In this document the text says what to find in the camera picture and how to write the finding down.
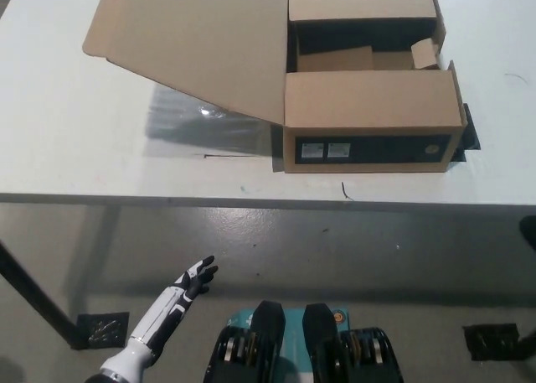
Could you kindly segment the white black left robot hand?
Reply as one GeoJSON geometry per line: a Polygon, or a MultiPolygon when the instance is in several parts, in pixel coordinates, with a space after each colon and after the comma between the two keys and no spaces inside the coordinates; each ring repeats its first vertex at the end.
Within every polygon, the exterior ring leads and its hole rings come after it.
{"type": "Polygon", "coordinates": [[[214,256],[208,256],[198,261],[165,287],[134,328],[127,344],[137,343],[148,348],[151,360],[155,362],[193,300],[209,291],[209,283],[219,269],[213,264],[214,259],[214,256]]]}

